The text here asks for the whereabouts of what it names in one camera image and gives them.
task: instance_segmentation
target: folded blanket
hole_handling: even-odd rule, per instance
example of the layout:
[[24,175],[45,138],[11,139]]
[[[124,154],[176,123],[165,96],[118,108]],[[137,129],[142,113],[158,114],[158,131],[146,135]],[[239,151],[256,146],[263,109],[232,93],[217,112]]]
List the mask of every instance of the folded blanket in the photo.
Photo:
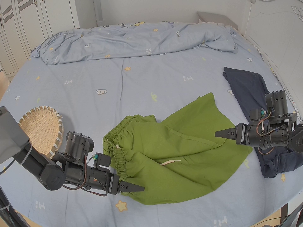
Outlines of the folded blanket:
[[[263,77],[254,72],[236,70],[224,67],[223,75],[229,82],[248,122],[249,112],[253,109],[267,110],[265,94],[269,93]],[[261,172],[264,178],[274,178],[278,173],[290,172],[303,165],[303,154],[287,147],[275,147],[266,150],[255,148],[260,161]]]
[[161,123],[153,115],[127,116],[105,135],[103,151],[120,180],[145,187],[121,194],[147,205],[182,202],[216,190],[251,153],[214,136],[231,127],[208,93]]
[[211,23],[138,23],[71,29],[46,39],[32,53],[47,65],[82,60],[159,55],[208,47],[237,53],[230,26]]

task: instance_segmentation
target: bed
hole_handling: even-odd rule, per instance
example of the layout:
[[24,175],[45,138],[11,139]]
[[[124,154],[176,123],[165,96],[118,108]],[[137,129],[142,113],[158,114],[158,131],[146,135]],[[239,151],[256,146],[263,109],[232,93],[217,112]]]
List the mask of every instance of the bed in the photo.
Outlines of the bed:
[[[222,75],[223,67],[261,74],[269,91],[286,88],[290,95],[289,112],[302,112],[303,94],[299,90],[303,88],[302,1],[248,2],[245,23],[239,28],[246,39],[229,27],[237,53],[196,47],[155,55],[147,47],[146,56],[54,65],[46,65],[41,58],[31,56],[0,104],[17,121],[34,107],[55,108],[62,116],[65,133],[75,130],[89,135],[95,143],[94,152],[102,152],[103,136],[125,116],[154,114],[161,122],[209,92],[214,94],[220,112],[233,124],[246,123]],[[124,26],[127,27],[121,24],[96,29],[107,34]],[[158,24],[149,26],[156,29]],[[298,194],[303,188],[302,174],[300,167],[283,176],[264,179],[253,151],[217,190],[186,202],[150,206],[119,194],[103,198],[80,190],[47,191],[18,164],[1,176],[1,186],[16,210],[43,227],[243,227],[262,220]],[[126,209],[116,206],[120,202],[126,203]]]

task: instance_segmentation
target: white wardrobe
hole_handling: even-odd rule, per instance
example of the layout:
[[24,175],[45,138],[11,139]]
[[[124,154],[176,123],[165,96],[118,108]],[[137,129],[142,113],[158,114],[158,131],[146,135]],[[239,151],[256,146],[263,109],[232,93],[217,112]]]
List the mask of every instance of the white wardrobe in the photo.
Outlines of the white wardrobe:
[[11,81],[45,39],[97,22],[93,0],[0,0],[0,26],[0,66]]

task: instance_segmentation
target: cartoon pattern on bedding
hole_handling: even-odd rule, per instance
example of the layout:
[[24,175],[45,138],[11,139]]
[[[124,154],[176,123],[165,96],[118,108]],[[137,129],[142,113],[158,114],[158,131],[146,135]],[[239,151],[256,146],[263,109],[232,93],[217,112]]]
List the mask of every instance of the cartoon pattern on bedding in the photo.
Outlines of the cartoon pattern on bedding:
[[46,39],[32,53],[47,65],[105,58],[163,55],[209,47],[237,53],[230,26],[210,23],[144,23],[104,29],[71,29]]
[[[108,33],[115,26],[97,29]],[[237,54],[197,48],[148,58],[110,58],[49,67],[32,57],[15,76],[1,104],[17,120],[28,109],[39,105],[56,108],[68,130],[87,132],[93,138],[94,152],[102,151],[103,136],[125,115],[155,113],[161,121],[196,95],[210,91],[218,98],[216,105],[224,115],[234,124],[243,123],[245,117],[222,76],[224,66],[262,74],[269,90],[282,87],[276,84],[277,79],[264,66],[257,50],[237,32],[233,37],[239,49]],[[82,96],[85,103],[80,103]],[[243,227],[255,224],[301,191],[303,180],[297,177],[300,174],[303,168],[265,180],[257,156],[251,153],[216,191],[199,199],[158,206],[143,206],[120,194],[97,198],[80,190],[47,191],[16,163],[1,176],[1,185],[14,208],[44,227]],[[21,185],[12,184],[16,178]],[[276,198],[280,192],[285,194]]]

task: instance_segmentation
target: nightstand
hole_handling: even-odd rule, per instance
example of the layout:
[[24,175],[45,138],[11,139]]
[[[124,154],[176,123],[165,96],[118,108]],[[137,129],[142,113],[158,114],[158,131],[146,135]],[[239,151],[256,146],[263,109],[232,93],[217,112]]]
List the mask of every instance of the nightstand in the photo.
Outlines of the nightstand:
[[236,25],[233,21],[231,21],[228,17],[224,15],[206,12],[197,12],[197,14],[201,22],[222,23],[225,26],[230,25],[235,29],[238,29],[238,25]]

